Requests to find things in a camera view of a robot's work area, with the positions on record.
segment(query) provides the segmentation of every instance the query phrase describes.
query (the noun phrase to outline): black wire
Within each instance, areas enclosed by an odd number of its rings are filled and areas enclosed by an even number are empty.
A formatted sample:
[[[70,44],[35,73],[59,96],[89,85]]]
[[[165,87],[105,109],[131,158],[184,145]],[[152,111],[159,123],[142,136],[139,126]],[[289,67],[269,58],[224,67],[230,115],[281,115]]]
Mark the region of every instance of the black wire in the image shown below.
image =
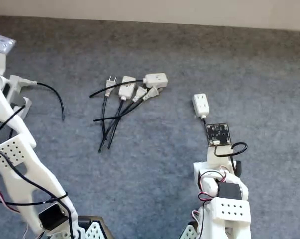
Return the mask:
[[[27,183],[35,186],[36,188],[44,191],[45,193],[47,193],[48,195],[50,195],[52,198],[55,198],[56,201],[63,206],[67,212],[68,212],[68,217],[69,217],[69,228],[70,228],[70,237],[71,239],[75,239],[74,237],[74,232],[73,232],[73,227],[72,227],[72,216],[71,216],[71,211],[70,209],[67,207],[67,205],[65,203],[63,203],[60,199],[57,199],[57,197],[50,191],[48,191],[47,189],[45,189],[44,187],[38,185],[37,183],[31,181],[30,179],[26,178],[11,162],[11,160],[8,158],[7,155],[5,155],[2,151],[0,151],[0,155],[6,160],[6,162],[9,164],[9,166],[12,168],[12,170],[19,176],[21,177],[23,180],[25,180]]]
[[[238,152],[236,152],[236,153],[221,154],[221,155],[218,155],[218,154],[216,153],[217,146],[215,146],[214,155],[215,155],[216,157],[219,157],[219,158],[225,158],[225,157],[236,156],[236,155],[242,154],[242,153],[245,152],[245,151],[247,150],[247,148],[248,148],[248,145],[247,145],[246,143],[244,143],[244,142],[238,142],[238,143],[233,144],[232,147],[231,147],[231,149],[233,149],[234,147],[239,146],[239,145],[243,145],[243,146],[244,146],[244,148],[243,148],[241,151],[238,151]]]
[[[115,113],[116,116],[117,116],[118,114],[120,114],[123,103],[124,103],[124,101],[121,100],[121,101],[120,101],[120,106],[119,106],[119,108],[117,109],[117,111],[116,111],[116,113]],[[108,136],[109,132],[111,131],[112,127],[114,126],[114,124],[115,124],[115,120],[113,120],[113,121],[111,122],[109,128],[106,130],[106,132],[105,132],[105,134],[104,134],[104,136],[103,136],[103,138],[102,138],[102,142],[101,142],[101,144],[100,144],[100,146],[99,146],[98,153],[101,153],[102,147],[103,147],[103,145],[104,145],[104,143],[105,143],[105,141],[106,141],[106,139],[107,139],[107,136]]]
[[[121,109],[122,109],[122,106],[123,106],[123,103],[124,103],[124,100],[121,100],[117,115],[120,114]],[[112,141],[113,141],[113,139],[114,139],[114,135],[115,135],[115,132],[116,132],[116,128],[118,127],[118,124],[119,124],[119,122],[120,122],[120,119],[121,119],[121,118],[118,118],[118,119],[115,120],[115,123],[114,123],[114,126],[113,126],[113,130],[112,130],[112,133],[111,133],[111,138],[110,138],[110,141],[109,141],[109,144],[108,144],[108,149],[111,148]]]
[[[122,116],[130,113],[132,110],[134,110],[135,108],[137,108],[144,100],[142,98],[140,98],[134,105],[134,107],[128,109],[125,112],[122,112],[122,114],[118,115],[118,116],[112,116],[112,117],[105,117],[105,118],[101,118],[101,119],[94,119],[94,122],[98,122],[98,121],[102,121],[102,120],[114,120],[114,119],[118,119],[121,118]]]
[[[47,87],[47,88],[49,88],[50,90],[52,90],[53,92],[55,92],[55,94],[57,95],[57,97],[58,97],[58,99],[59,99],[60,105],[61,105],[62,121],[65,121],[65,108],[64,108],[64,103],[63,103],[63,101],[62,101],[62,99],[61,99],[61,96],[60,96],[60,94],[58,93],[58,91],[57,91],[55,88],[53,88],[53,87],[51,87],[51,86],[49,86],[49,85],[47,85],[47,84],[45,84],[45,83],[37,82],[37,84],[40,85],[40,86]]]
[[[5,201],[5,203],[7,205],[11,205],[11,206],[36,206],[36,205],[41,205],[41,204],[46,204],[46,203],[53,203],[53,202],[56,202],[58,199],[63,199],[67,196],[68,196],[68,193],[66,192],[66,194],[64,196],[61,196],[59,198],[49,199],[49,200],[43,201],[43,202],[37,202],[37,203],[11,203],[11,202],[6,202]]]
[[[108,96],[104,96],[103,105],[102,105],[102,115],[101,115],[102,118],[104,118],[107,100],[108,100]],[[105,135],[105,121],[104,120],[102,120],[102,134],[103,134],[103,136]]]
[[[11,129],[11,130],[10,130],[10,133],[9,133],[9,136],[8,136],[8,139],[11,139],[13,134],[14,134],[14,130]]]
[[[44,233],[45,233],[45,232],[42,232],[42,233],[40,234],[40,236],[39,236],[38,238],[36,238],[36,239],[41,239],[42,236],[44,235]]]
[[[20,111],[22,111],[25,108],[26,105],[23,105],[21,108],[19,108],[16,112],[14,112],[1,126],[0,126],[0,131],[11,121],[11,119],[13,119]],[[27,183],[35,186],[36,188],[44,191],[45,193],[47,193],[48,195],[50,195],[52,198],[57,198],[53,193],[51,193],[50,191],[48,191],[47,189],[45,189],[44,187],[38,185],[37,183],[31,181],[30,179],[26,178],[21,172],[19,172],[19,170],[13,165],[13,163],[11,162],[11,160],[8,158],[7,155],[5,155],[2,151],[0,151],[0,155],[7,161],[8,165],[12,168],[12,170],[19,176],[21,177],[23,180],[25,180]],[[70,236],[71,239],[75,239],[74,238],[74,232],[73,232],[73,227],[72,227],[72,216],[71,216],[71,211],[70,209],[67,207],[67,205],[65,203],[63,203],[60,199],[57,200],[57,202],[63,206],[68,213],[68,217],[69,217],[69,228],[70,228]]]
[[[134,104],[133,101],[130,102],[130,104],[122,111],[122,113],[126,112],[133,104]],[[100,144],[100,146],[99,146],[98,153],[101,153],[102,147],[103,147],[103,145],[104,145],[104,143],[105,143],[105,140],[106,140],[106,137],[108,136],[108,134],[109,134],[109,132],[111,131],[112,127],[114,126],[115,122],[116,122],[115,119],[112,120],[112,122],[110,123],[109,128],[108,128],[107,131],[105,132],[105,136],[103,137],[102,142],[101,142],[101,144]]]
[[[92,93],[91,95],[89,95],[90,98],[92,98],[93,96],[101,93],[102,91],[106,91],[108,89],[111,89],[111,88],[114,88],[114,87],[117,87],[117,86],[122,86],[122,85],[127,85],[127,84],[130,84],[130,83],[136,83],[136,82],[143,82],[143,80],[135,80],[135,81],[126,81],[126,82],[121,82],[121,83],[118,83],[118,84],[115,84],[113,86],[109,86],[109,87],[106,87],[106,88],[103,88],[101,90],[98,90],[94,93]]]
[[[234,170],[234,174],[237,176],[233,156],[230,157],[230,161],[231,161],[231,166],[233,167],[233,170]]]
[[[17,115],[19,112],[21,112],[26,106],[22,106],[20,107],[18,110],[16,110],[16,112],[14,112],[9,118],[8,120],[6,120],[3,124],[0,125],[0,131],[7,125],[7,123],[9,121],[11,121],[12,118],[15,117],[15,115]]]
[[[205,206],[205,203],[207,203],[207,201],[203,202],[203,219],[201,221],[201,231],[200,231],[199,238],[201,238],[201,235],[203,234],[203,228],[204,228],[204,206]]]
[[[222,177],[222,179],[224,179],[224,175],[222,175],[220,172],[218,172],[218,171],[216,171],[216,170],[209,170],[209,171],[206,171],[206,172],[204,172],[203,174],[201,174],[200,176],[199,176],[199,179],[201,179],[204,175],[206,175],[206,174],[208,174],[208,173],[218,173],[221,177]]]

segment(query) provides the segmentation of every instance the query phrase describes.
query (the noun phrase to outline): electrical plug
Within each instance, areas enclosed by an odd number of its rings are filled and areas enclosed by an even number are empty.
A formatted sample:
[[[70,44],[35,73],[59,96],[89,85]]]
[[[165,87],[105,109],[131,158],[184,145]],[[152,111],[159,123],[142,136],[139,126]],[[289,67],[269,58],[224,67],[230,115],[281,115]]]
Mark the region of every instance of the electrical plug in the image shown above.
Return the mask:
[[[141,97],[143,97],[148,91],[143,88],[142,86],[139,86],[138,89],[136,90],[136,94],[133,98],[134,102],[137,102]]]
[[[148,93],[145,95],[145,96],[143,96],[143,100],[144,101],[146,101],[146,100],[148,100],[149,98],[152,98],[152,97],[155,97],[155,96],[158,96],[160,93],[160,91],[161,91],[162,89],[157,89],[155,86],[153,86],[149,91],[148,91]]]
[[[114,80],[112,81],[111,80],[112,76],[110,76],[109,80],[106,81],[106,87],[111,87],[111,86],[114,86],[116,84],[116,77],[114,78]],[[113,91],[114,88],[110,88],[110,89],[107,89],[105,91],[105,96],[110,96],[111,92]]]

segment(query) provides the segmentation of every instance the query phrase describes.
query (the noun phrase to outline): white plug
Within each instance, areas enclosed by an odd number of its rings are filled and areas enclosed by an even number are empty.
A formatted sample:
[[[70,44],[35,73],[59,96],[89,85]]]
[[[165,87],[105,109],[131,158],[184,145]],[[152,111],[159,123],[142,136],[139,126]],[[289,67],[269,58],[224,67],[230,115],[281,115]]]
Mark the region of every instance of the white plug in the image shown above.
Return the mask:
[[[138,89],[136,90],[136,94],[133,97],[133,101],[137,102],[141,97],[143,97],[148,91],[143,88],[142,86],[139,86]]]
[[[168,78],[165,73],[147,74],[143,78],[143,83],[146,84],[147,88],[155,86],[158,89],[167,86]]]
[[[106,81],[106,87],[111,87],[111,86],[114,86],[116,84],[116,77],[115,77],[115,79],[113,81],[111,80],[111,77],[112,76],[110,76],[109,80]],[[109,97],[110,94],[111,94],[111,92],[113,91],[113,89],[114,88],[107,89],[105,91],[105,96]]]
[[[192,98],[195,114],[197,117],[205,118],[209,114],[209,105],[206,94],[195,94]]]
[[[149,91],[148,93],[143,96],[143,100],[146,101],[148,100],[149,98],[152,98],[152,97],[155,97],[155,96],[158,96],[159,95],[159,90],[153,86]]]
[[[130,76],[123,76],[122,82],[135,81],[135,78]],[[122,100],[126,101],[131,99],[134,91],[135,83],[130,83],[120,86],[119,96]]]

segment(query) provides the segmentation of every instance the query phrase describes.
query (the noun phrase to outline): white wire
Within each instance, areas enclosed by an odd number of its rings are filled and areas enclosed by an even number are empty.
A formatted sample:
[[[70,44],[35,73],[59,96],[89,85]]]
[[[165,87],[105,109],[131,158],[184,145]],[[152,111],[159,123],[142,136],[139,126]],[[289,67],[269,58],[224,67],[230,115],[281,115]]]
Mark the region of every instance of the white wire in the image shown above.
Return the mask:
[[[199,213],[199,212],[196,211],[196,210],[193,210],[193,211],[192,211],[192,218],[193,218],[193,219],[195,220],[195,222],[199,225],[200,223],[199,223],[198,219],[195,217],[194,212],[197,212],[197,213]]]
[[[26,227],[26,231],[25,231],[25,233],[24,233],[24,235],[22,236],[22,239],[26,239],[26,234],[27,234],[27,232],[28,232],[28,223],[27,223],[27,227]]]
[[[0,200],[1,200],[1,202],[3,203],[3,205],[4,205],[8,210],[10,210],[10,211],[12,211],[12,212],[14,212],[14,213],[20,214],[19,212],[16,212],[16,211],[12,210],[12,209],[6,204],[5,198],[2,197],[1,192],[0,192]]]

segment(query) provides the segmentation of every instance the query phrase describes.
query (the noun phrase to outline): wire bundle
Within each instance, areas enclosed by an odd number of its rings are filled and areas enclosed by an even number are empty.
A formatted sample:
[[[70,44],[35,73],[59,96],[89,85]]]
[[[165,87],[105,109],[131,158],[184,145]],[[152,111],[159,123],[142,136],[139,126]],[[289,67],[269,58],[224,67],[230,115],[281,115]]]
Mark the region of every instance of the wire bundle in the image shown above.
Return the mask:
[[[101,126],[102,126],[102,141],[100,143],[98,153],[101,153],[102,148],[107,140],[108,140],[107,148],[108,149],[111,148],[111,145],[112,145],[115,133],[116,133],[116,129],[118,127],[118,124],[119,124],[121,118],[124,115],[126,115],[126,114],[130,113],[131,111],[133,111],[134,109],[136,109],[143,102],[143,99],[139,98],[137,101],[131,101],[124,109],[122,109],[124,100],[121,100],[116,114],[112,117],[105,117],[105,108],[106,108],[106,103],[107,103],[107,99],[110,95],[110,92],[112,91],[113,88],[116,88],[118,86],[127,85],[127,84],[131,84],[131,83],[137,83],[137,82],[143,82],[143,80],[127,81],[127,82],[121,82],[118,84],[113,84],[113,85],[110,85],[104,89],[98,90],[98,91],[92,93],[91,95],[89,95],[89,97],[92,98],[93,96],[106,91],[106,95],[104,96],[104,100],[103,100],[103,104],[102,104],[101,118],[93,120],[93,122],[101,121]],[[109,119],[112,121],[109,124],[108,128],[106,129],[105,121],[109,120]]]

